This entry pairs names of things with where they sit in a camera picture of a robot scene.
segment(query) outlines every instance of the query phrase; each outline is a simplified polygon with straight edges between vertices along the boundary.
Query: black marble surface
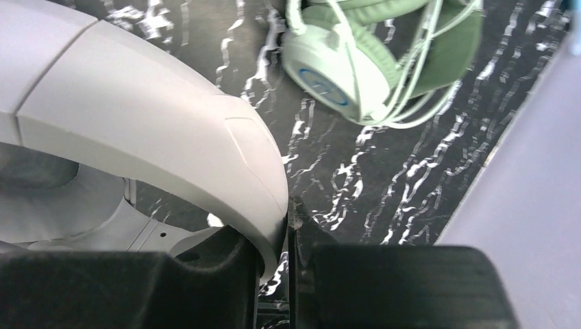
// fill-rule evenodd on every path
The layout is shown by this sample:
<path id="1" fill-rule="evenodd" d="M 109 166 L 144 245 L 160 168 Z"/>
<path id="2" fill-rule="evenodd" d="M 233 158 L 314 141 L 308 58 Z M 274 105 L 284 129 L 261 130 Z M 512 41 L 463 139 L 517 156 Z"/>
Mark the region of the black marble surface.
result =
<path id="1" fill-rule="evenodd" d="M 251 102 L 286 164 L 289 191 L 341 242 L 431 244 L 564 36 L 560 0 L 485 0 L 484 35 L 450 107 L 410 130 L 360 127 L 299 89 L 280 66 L 279 0 L 59 0 L 166 49 Z M 414 15 L 378 23 L 397 55 Z M 138 208 L 189 230 L 219 220 L 141 184 Z M 280 274 L 261 291 L 259 328 L 283 328 Z"/>

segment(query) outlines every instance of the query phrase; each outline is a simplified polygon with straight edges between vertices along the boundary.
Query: gray panel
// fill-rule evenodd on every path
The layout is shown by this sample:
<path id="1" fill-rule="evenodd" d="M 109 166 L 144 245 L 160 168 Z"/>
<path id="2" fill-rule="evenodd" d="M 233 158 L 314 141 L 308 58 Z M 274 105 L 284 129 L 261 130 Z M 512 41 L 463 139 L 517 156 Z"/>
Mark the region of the gray panel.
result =
<path id="1" fill-rule="evenodd" d="M 274 274 L 288 192 L 254 108 L 106 22 L 88 28 L 18 112 L 23 145 L 140 180 L 213 213 Z"/>
<path id="2" fill-rule="evenodd" d="M 94 17 L 43 0 L 0 0 L 0 142 L 20 144 L 14 113 Z"/>
<path id="3" fill-rule="evenodd" d="M 494 262 L 522 328 L 581 328 L 581 58 L 553 57 L 438 244 Z"/>

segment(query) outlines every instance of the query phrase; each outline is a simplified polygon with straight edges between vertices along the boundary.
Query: green headphones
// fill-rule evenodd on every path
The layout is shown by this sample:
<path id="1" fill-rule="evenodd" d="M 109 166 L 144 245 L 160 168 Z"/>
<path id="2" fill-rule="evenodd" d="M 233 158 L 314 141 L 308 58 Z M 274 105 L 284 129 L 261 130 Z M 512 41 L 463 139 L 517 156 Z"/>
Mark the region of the green headphones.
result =
<path id="1" fill-rule="evenodd" d="M 404 129 L 440 112 L 469 68 L 482 33 L 482 0 L 288 0 L 282 64 L 315 99 L 360 125 Z M 406 54 L 396 60 L 365 25 L 423 8 Z M 445 94 L 418 119 L 438 89 Z M 404 110 L 411 99 L 419 98 Z"/>

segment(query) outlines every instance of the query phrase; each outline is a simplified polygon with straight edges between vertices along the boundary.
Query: green ear cushion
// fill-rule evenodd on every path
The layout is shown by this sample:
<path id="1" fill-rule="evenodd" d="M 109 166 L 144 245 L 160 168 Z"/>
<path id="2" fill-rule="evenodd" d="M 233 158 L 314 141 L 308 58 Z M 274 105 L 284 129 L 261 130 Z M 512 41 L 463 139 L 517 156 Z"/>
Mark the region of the green ear cushion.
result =
<path id="1" fill-rule="evenodd" d="M 438 20 L 438 28 L 460 14 L 462 9 L 464 5 L 445 1 Z M 449 86 L 464 76 L 480 44 L 482 22 L 482 11 L 475 10 L 463 22 L 432 41 L 431 50 L 412 97 Z"/>
<path id="2" fill-rule="evenodd" d="M 345 15 L 361 25 L 403 16 L 425 6 L 430 0 L 346 0 L 339 2 Z"/>
<path id="3" fill-rule="evenodd" d="M 383 73 L 387 83 L 392 88 L 397 85 L 401 73 L 397 71 L 397 61 L 385 44 L 376 36 L 368 32 L 363 26 L 349 19 L 349 26 L 353 32 L 357 49 L 365 54 Z M 314 5 L 303 10 L 303 20 L 306 24 L 331 30 L 339 23 L 335 14 L 329 7 Z"/>

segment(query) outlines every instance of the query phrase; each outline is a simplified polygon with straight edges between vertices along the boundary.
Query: blue logo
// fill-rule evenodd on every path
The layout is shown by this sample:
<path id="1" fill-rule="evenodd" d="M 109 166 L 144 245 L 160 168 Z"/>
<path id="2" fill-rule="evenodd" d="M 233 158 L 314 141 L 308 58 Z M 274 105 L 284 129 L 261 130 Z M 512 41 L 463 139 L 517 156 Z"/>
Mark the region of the blue logo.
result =
<path id="1" fill-rule="evenodd" d="M 311 89 L 315 90 L 322 97 L 325 97 L 328 101 L 339 106 L 349 105 L 349 99 L 346 94 L 320 73 L 310 69 L 300 69 L 299 76 L 307 86 L 311 87 Z"/>

